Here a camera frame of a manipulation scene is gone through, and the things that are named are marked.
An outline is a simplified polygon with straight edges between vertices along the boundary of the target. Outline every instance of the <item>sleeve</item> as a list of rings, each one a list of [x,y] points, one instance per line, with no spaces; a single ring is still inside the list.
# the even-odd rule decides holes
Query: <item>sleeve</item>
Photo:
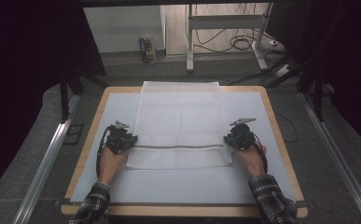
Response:
[[[248,184],[269,223],[297,223],[296,204],[283,195],[273,175],[256,176]]]
[[[101,182],[95,183],[69,224],[103,223],[104,212],[109,203],[109,186]]]

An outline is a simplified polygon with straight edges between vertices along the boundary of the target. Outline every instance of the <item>white wall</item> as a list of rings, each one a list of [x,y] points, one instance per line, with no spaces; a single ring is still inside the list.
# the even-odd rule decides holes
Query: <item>white wall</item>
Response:
[[[164,49],[163,8],[85,7],[99,52],[140,50],[139,38],[152,34],[156,49]]]

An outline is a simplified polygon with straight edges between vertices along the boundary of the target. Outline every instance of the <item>black strap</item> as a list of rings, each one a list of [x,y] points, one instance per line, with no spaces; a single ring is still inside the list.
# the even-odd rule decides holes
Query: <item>black strap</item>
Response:
[[[257,149],[259,157],[262,159],[262,162],[264,163],[264,172],[265,172],[265,174],[267,174],[268,173],[268,162],[267,162],[267,158],[264,155],[264,151],[255,142],[253,143],[253,147],[255,147]]]

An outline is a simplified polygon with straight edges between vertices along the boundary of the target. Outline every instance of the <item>gray carpet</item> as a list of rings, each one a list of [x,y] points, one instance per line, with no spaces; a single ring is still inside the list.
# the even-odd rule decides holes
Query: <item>gray carpet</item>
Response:
[[[144,80],[194,82],[217,80],[220,81],[220,85],[227,85],[228,80],[237,80],[245,75],[258,73],[255,60],[211,61],[203,58],[195,62],[195,71],[191,74],[186,72],[184,58],[165,60],[167,61],[162,60],[161,63],[156,64],[108,65],[106,67],[108,76],[101,77],[101,80],[112,86],[141,86]],[[273,76],[267,77],[266,81],[272,79]],[[296,92],[297,80],[297,77],[293,77],[276,88],[268,89],[268,94],[309,209],[309,215],[300,218],[299,223],[361,223],[361,213]],[[87,80],[82,81],[85,92],[73,119],[73,124],[84,125],[80,140],[77,145],[61,147],[29,223],[65,223],[70,218],[61,213],[60,202],[73,175],[76,161],[104,91]],[[257,85],[259,81],[260,78],[254,78],[241,85]],[[361,138],[338,114],[328,98],[323,103],[326,126],[361,183]],[[60,118],[59,90],[58,87],[54,87],[46,92],[44,105],[34,128],[0,180],[0,223],[10,223],[14,219]],[[74,140],[72,137],[65,139],[67,142]],[[115,220],[118,223],[159,223],[151,219],[143,219],[143,222],[140,222],[141,218],[132,217],[122,219],[118,217]],[[178,220],[174,219],[165,221],[178,223]],[[209,219],[209,221],[238,223],[244,220]]]

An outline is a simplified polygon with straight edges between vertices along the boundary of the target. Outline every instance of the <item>person's right hand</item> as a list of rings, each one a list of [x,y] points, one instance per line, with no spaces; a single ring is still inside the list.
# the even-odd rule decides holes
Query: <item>person's right hand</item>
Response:
[[[262,146],[259,142],[256,142],[256,145],[262,147],[264,155],[267,151],[267,148]],[[239,156],[243,165],[246,167],[250,176],[256,177],[258,175],[265,175],[264,172],[264,162],[259,156],[257,149],[254,146],[250,146],[248,149],[240,150],[238,148],[234,148],[235,153]]]

